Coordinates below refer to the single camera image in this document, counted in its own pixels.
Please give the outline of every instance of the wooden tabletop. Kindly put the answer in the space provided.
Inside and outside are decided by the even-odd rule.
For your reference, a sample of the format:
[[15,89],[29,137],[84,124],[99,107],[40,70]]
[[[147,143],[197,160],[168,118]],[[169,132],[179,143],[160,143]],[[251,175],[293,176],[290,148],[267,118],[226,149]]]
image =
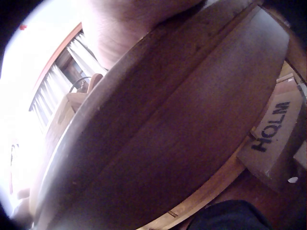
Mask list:
[[289,39],[259,7],[229,23],[248,1],[216,17],[235,2],[162,25],[98,83],[49,163],[39,229],[137,229],[227,161],[265,107]]

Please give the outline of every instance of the sheer curtain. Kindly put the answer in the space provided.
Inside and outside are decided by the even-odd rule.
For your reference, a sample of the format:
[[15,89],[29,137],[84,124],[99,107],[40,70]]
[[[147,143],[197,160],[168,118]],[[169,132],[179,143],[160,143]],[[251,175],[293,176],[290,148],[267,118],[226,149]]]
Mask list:
[[84,34],[79,33],[66,48],[87,77],[94,74],[106,75],[107,70],[99,64],[86,45]]
[[39,120],[42,133],[63,97],[69,92],[72,83],[67,79],[56,64],[53,64],[39,86],[32,101],[30,111],[33,111]]

